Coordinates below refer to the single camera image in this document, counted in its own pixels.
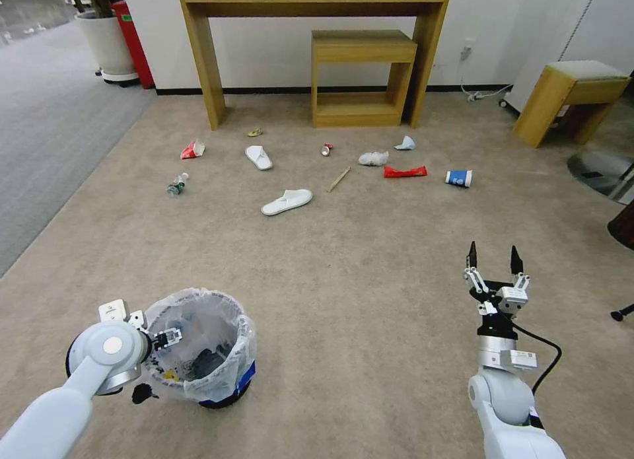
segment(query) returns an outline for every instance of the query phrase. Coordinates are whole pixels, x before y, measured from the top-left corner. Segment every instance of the red trash bin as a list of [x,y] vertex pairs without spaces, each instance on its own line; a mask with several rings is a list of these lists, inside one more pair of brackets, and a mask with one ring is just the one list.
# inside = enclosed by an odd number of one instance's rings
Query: red trash bin
[[132,17],[130,16],[130,10],[127,7],[125,0],[118,1],[112,4],[114,12],[117,14],[117,20],[119,20],[119,26],[123,32],[123,38],[125,44],[130,51],[130,56],[134,62],[134,68],[137,70],[141,86],[144,89],[150,89],[154,86],[154,79],[152,79],[152,73],[150,67],[147,65],[147,59],[145,59],[145,53],[143,53],[143,46],[139,41],[139,35],[132,23]]

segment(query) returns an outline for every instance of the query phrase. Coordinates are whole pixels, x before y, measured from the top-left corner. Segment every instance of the plastic bottle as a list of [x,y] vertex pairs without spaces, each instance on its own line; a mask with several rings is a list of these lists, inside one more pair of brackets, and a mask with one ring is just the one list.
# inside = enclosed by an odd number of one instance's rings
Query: plastic bottle
[[181,173],[181,175],[177,176],[176,179],[172,183],[167,185],[167,189],[165,189],[165,191],[170,196],[178,196],[178,195],[180,195],[183,192],[183,190],[185,189],[185,181],[189,177],[190,176],[187,175],[185,172]]

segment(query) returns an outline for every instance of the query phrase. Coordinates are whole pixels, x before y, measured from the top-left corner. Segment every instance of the wooden console table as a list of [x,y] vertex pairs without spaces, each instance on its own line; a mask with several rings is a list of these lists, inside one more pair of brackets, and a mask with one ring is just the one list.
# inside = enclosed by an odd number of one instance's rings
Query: wooden console table
[[404,118],[418,124],[448,0],[180,0],[211,129],[225,111],[208,17],[416,17]]

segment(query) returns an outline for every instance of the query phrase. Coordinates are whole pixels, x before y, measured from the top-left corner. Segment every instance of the trash can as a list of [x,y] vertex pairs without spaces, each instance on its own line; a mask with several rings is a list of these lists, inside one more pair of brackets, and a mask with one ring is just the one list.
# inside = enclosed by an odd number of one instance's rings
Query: trash can
[[112,4],[112,9],[117,15],[117,20],[119,20],[119,26],[121,27],[125,44],[130,51],[132,61],[134,62],[134,68],[137,70],[137,74],[139,75],[141,86],[143,86],[144,89],[150,89],[154,86],[154,79],[152,78],[150,67],[147,64],[147,59],[145,58],[145,53],[143,52],[143,46],[141,46],[139,35],[137,34],[136,28],[134,28],[134,23],[132,22],[132,17],[130,16],[130,10],[127,7],[127,3],[125,0],[118,1]]
[[154,303],[147,311],[154,334],[180,329],[183,339],[153,351],[143,363],[145,397],[195,401],[209,408],[239,400],[256,372],[253,321],[231,296],[207,289],[185,289]]

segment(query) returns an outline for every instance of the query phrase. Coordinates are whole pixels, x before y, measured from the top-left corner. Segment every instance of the red snack wrapper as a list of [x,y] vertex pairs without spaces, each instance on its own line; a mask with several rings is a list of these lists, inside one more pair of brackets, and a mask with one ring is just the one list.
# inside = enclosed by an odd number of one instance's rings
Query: red snack wrapper
[[425,165],[418,168],[412,168],[411,170],[406,170],[404,172],[402,172],[401,170],[395,170],[394,168],[387,165],[383,167],[383,178],[399,178],[399,177],[407,177],[407,176],[426,176],[426,175],[427,175],[427,169],[425,168]]
[[190,143],[183,151],[180,153],[180,159],[195,159],[196,157],[200,157],[205,151],[205,144],[199,142],[198,139]]

